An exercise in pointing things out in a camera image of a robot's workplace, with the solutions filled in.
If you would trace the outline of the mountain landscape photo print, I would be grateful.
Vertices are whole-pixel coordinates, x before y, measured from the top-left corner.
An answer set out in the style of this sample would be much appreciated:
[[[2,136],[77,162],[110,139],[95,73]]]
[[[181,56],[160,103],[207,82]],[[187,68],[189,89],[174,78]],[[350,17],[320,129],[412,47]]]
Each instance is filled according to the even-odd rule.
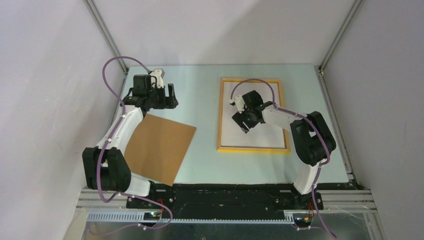
[[[242,128],[232,119],[238,111],[236,106],[230,105],[230,96],[234,87],[242,81],[242,78],[223,78],[222,82],[222,107],[221,107],[221,147],[241,147],[241,148],[264,148],[264,149],[286,149],[285,130],[272,125],[258,123],[251,128],[248,133],[244,133]],[[275,103],[284,105],[284,95],[282,94],[282,81],[277,78],[264,79],[272,87],[275,94]],[[272,100],[270,88],[260,81],[249,81],[239,85],[233,97],[244,95],[252,90],[257,91],[263,102]]]

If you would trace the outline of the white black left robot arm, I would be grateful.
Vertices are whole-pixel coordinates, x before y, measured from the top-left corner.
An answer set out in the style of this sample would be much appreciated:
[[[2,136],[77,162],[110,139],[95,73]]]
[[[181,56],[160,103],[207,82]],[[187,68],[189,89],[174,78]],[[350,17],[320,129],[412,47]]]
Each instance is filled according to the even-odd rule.
[[[149,110],[178,106],[174,85],[165,85],[164,75],[160,68],[134,75],[133,86],[120,102],[121,114],[95,147],[84,149],[82,161],[89,189],[96,190],[100,183],[103,191],[139,196],[138,201],[145,208],[156,206],[158,194],[150,190],[148,180],[131,172],[124,153],[136,127]]]

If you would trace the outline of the brown cardboard backing board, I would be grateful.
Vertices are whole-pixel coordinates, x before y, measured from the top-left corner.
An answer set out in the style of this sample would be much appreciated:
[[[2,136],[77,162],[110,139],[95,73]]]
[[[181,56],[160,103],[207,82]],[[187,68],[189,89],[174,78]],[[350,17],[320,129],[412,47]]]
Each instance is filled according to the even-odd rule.
[[[125,148],[132,173],[168,186],[175,182],[197,128],[152,114],[137,125]]]

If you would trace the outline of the yellow wooden picture frame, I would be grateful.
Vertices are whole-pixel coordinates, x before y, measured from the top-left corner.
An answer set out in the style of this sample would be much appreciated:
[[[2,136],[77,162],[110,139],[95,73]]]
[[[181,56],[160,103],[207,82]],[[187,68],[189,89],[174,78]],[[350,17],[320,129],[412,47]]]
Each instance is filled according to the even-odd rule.
[[[217,137],[217,150],[221,152],[241,152],[241,153],[278,153],[278,154],[289,154],[291,152],[290,147],[290,136],[289,132],[285,129],[286,137],[286,149],[277,149],[277,148],[242,148],[242,147],[222,147],[221,143],[221,108],[222,108],[222,85],[223,79],[242,79],[244,78],[235,78],[235,77],[223,77],[220,80],[220,99],[219,99],[219,120],[218,120],[218,137]]]

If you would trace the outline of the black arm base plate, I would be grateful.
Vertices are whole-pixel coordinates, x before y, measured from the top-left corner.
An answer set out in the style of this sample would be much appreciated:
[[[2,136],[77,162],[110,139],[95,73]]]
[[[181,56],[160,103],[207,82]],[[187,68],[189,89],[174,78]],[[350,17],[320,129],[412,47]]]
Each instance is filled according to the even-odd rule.
[[[283,220],[289,210],[323,210],[321,194],[301,195],[292,183],[155,183],[147,196],[168,207],[173,220]]]

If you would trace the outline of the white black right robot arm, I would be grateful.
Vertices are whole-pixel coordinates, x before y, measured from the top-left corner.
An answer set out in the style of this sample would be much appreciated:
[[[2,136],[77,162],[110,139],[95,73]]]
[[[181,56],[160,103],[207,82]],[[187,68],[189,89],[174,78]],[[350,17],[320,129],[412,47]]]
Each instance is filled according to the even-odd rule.
[[[301,114],[285,109],[274,101],[264,102],[261,95],[252,90],[229,100],[237,108],[232,120],[248,133],[258,124],[277,126],[291,133],[294,149],[302,165],[298,171],[291,194],[291,204],[304,209],[311,202],[310,192],[318,180],[319,169],[329,163],[336,141],[322,114],[313,111]]]

